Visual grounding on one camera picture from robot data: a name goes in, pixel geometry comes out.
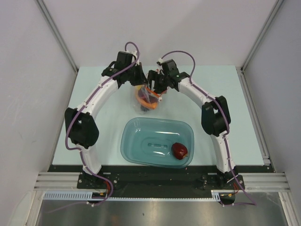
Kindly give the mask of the clear zip bag orange seal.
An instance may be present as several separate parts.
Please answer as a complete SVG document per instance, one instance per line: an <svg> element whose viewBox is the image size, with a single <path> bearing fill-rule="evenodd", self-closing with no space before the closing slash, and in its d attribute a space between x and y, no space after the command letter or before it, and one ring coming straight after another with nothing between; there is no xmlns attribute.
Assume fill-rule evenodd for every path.
<svg viewBox="0 0 301 226"><path fill-rule="evenodd" d="M155 110L168 91L162 70L149 70L146 79L146 84L134 86L134 106L143 113Z"/></svg>

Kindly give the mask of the dark purple fake fruit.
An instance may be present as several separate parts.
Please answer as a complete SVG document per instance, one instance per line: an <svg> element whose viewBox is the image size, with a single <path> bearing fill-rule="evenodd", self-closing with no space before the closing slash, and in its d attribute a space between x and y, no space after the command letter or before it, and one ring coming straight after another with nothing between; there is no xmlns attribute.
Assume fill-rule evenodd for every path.
<svg viewBox="0 0 301 226"><path fill-rule="evenodd" d="M176 159L182 160L187 157L188 149L181 143L174 143L172 145L172 154Z"/></svg>

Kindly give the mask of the purple fake onion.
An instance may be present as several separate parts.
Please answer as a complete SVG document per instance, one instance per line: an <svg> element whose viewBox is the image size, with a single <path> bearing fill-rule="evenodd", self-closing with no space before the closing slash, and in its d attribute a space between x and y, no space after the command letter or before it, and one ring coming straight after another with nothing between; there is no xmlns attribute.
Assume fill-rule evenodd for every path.
<svg viewBox="0 0 301 226"><path fill-rule="evenodd" d="M137 96L140 99L147 99L149 95L148 92L144 88L142 88L137 91Z"/></svg>

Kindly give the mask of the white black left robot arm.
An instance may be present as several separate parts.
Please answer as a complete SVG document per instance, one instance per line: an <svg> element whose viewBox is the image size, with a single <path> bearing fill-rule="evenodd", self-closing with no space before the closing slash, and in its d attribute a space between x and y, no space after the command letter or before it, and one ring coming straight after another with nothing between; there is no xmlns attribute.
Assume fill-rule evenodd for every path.
<svg viewBox="0 0 301 226"><path fill-rule="evenodd" d="M104 182L103 175L98 173L102 164L96 150L99 138L97 115L121 85L126 82L132 85L145 83L146 78L139 56L137 50L120 51L117 59L103 70L98 84L88 97L76 108L69 107L65 110L65 147L79 152L83 171L89 174L87 182L93 188L101 187Z"/></svg>

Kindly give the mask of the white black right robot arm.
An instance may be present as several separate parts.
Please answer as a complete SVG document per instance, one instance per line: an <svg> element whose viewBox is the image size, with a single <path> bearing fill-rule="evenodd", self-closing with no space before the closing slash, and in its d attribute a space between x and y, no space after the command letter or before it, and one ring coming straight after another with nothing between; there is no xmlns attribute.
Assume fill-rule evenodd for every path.
<svg viewBox="0 0 301 226"><path fill-rule="evenodd" d="M175 89L200 107L201 125L210 135L216 155L217 184L222 189L228 189L233 185L236 174L229 147L231 118L226 98L210 95L193 81L192 74L179 72L174 60L159 63L159 66L161 69L148 72L150 87L156 93L162 93L167 88Z"/></svg>

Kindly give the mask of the orange fake carrot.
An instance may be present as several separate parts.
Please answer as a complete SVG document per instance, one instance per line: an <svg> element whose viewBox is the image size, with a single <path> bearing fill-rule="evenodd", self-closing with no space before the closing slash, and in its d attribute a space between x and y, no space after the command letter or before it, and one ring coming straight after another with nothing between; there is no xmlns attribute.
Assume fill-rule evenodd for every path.
<svg viewBox="0 0 301 226"><path fill-rule="evenodd" d="M157 97L153 96L149 91L148 92L148 98L147 99L140 99L137 96L137 90L135 91L135 98L138 101L138 103L143 106L146 107L150 110L154 110L157 108L158 106L158 99Z"/></svg>

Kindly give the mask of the teal transparent plastic tub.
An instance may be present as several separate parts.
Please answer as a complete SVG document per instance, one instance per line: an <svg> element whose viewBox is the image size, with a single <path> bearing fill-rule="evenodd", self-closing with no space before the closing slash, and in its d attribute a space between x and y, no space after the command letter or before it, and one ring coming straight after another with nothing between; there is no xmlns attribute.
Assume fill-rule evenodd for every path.
<svg viewBox="0 0 301 226"><path fill-rule="evenodd" d="M175 143L187 148L187 156L181 160L172 152ZM125 125L120 152L131 163L185 168L193 159L194 133L183 121L136 117Z"/></svg>

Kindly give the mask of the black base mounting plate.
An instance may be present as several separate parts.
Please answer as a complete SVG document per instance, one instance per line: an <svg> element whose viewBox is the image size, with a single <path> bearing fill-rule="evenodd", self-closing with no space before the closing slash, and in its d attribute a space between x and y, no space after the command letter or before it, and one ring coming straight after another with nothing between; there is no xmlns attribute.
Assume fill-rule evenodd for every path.
<svg viewBox="0 0 301 226"><path fill-rule="evenodd" d="M97 177L81 166L51 165L49 172L78 173L76 187L115 198L207 198L211 190L237 192L245 186L246 173L271 173L271 166L236 166L234 173L219 173L215 166L182 169L152 166L103 166Z"/></svg>

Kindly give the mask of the aluminium corner rail right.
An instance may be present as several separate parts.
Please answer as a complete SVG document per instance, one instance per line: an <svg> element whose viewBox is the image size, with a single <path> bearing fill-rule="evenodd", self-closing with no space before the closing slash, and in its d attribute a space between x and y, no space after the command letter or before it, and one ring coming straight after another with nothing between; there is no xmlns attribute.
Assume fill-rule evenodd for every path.
<svg viewBox="0 0 301 226"><path fill-rule="evenodd" d="M253 59L254 55L256 54L258 48L260 47L263 39L267 35L267 32L269 31L270 27L272 26L274 20L276 19L278 13L280 12L283 4L286 2L286 0L277 0L272 7L272 10L270 11L266 21L263 24L263 27L261 28L254 44L252 45L246 59L244 60L243 64L240 66L241 72L245 72L247 69L249 63Z"/></svg>

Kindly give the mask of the aluminium corner rail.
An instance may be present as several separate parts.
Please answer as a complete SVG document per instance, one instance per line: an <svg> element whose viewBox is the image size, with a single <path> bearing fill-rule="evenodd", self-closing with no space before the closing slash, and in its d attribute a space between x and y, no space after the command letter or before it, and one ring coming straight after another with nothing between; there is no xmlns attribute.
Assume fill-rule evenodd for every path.
<svg viewBox="0 0 301 226"><path fill-rule="evenodd" d="M48 10L45 2L43 0L35 0L35 3L37 5L38 9L40 10L44 20L46 21L50 31L52 32L55 40L57 41L57 44L60 47L63 55L65 56L68 64L70 65L72 70L75 72L75 74L77 74L79 71L79 68L76 66L76 63L66 45L53 17L51 16L51 13Z"/></svg>
<svg viewBox="0 0 301 226"><path fill-rule="evenodd" d="M241 72L245 72L247 69L249 63L253 59L254 55L256 54L258 48L260 47L263 39L267 35L267 32L269 31L270 27L272 26L274 20L276 19L278 13L280 12L283 4L286 2L286 0L277 0L272 7L272 10L270 11L266 21L263 24L263 27L261 28L254 44L252 45L246 59L244 60L243 64L240 66Z"/></svg>

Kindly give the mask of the aluminium corner rail left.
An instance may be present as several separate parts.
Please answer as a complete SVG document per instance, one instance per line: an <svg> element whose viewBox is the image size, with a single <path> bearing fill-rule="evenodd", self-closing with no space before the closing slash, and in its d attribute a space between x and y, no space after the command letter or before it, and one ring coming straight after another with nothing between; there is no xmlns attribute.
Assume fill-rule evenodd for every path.
<svg viewBox="0 0 301 226"><path fill-rule="evenodd" d="M79 68L76 66L76 63L66 45L53 17L51 16L51 13L48 10L45 2L43 0L35 0L35 3L37 5L38 9L40 10L44 20L46 21L50 31L52 32L55 40L57 41L57 44L60 47L63 55L65 56L68 64L70 65L72 70L75 72L75 74L77 74L79 71Z"/></svg>

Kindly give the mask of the aluminium front rail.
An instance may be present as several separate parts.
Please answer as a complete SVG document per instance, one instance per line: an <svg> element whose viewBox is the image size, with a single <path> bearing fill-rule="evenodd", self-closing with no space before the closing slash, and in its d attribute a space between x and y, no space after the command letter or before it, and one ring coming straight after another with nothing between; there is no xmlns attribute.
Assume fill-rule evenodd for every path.
<svg viewBox="0 0 301 226"><path fill-rule="evenodd" d="M188 187L203 190L230 190L234 181L221 185L216 175L200 175L198 173L184 172L180 174L158 173L105 173L104 175L112 183L115 190L119 191L126 186ZM290 190L284 173L241 173L238 176L239 183L248 192L287 192ZM104 180L85 176L83 173L43 172L38 175L34 185L35 190L101 190L106 188Z"/></svg>

